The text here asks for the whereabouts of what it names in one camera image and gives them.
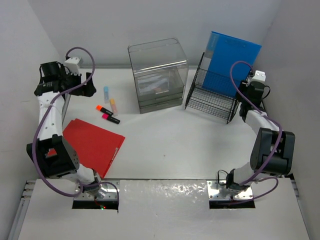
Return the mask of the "blue folder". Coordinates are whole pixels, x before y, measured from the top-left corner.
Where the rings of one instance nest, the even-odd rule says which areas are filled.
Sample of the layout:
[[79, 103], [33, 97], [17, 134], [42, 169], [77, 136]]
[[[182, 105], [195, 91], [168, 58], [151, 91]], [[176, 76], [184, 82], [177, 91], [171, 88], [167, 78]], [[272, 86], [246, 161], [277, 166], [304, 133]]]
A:
[[254, 42], [212, 31], [200, 67], [206, 72], [202, 87], [214, 93], [234, 97], [235, 87], [247, 78], [250, 67], [238, 63], [232, 70], [232, 83], [232, 65], [244, 61], [252, 66], [261, 48], [261, 45]]

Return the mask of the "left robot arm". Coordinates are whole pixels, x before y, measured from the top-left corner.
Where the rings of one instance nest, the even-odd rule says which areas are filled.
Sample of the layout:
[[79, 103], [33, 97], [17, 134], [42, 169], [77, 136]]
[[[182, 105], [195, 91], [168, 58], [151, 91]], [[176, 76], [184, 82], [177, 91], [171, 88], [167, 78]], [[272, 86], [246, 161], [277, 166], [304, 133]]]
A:
[[64, 63], [52, 61], [39, 67], [40, 80], [34, 94], [39, 103], [39, 126], [26, 151], [41, 179], [58, 190], [49, 179], [65, 179], [79, 184], [80, 193], [95, 195], [101, 180], [97, 172], [80, 163], [76, 150], [63, 136], [63, 122], [71, 96], [91, 97], [96, 89], [92, 80], [82, 84], [80, 57], [67, 57]]

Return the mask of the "red folder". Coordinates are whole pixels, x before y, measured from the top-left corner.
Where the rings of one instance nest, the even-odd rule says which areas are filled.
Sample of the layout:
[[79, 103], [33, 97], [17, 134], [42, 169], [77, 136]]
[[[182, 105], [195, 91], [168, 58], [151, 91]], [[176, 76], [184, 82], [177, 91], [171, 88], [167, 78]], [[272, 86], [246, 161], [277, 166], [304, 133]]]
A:
[[105, 177], [125, 137], [80, 119], [69, 122], [63, 131], [67, 142], [75, 149], [79, 162]]

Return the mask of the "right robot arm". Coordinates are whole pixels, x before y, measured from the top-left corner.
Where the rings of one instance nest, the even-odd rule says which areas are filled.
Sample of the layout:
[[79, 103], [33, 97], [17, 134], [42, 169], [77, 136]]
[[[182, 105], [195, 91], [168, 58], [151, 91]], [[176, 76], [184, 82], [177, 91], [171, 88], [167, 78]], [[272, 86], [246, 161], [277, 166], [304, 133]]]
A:
[[265, 87], [259, 81], [242, 81], [236, 93], [241, 102], [239, 115], [256, 134], [256, 140], [249, 162], [226, 176], [225, 187], [234, 195], [254, 182], [291, 172], [296, 137], [293, 132], [284, 131], [261, 107]]

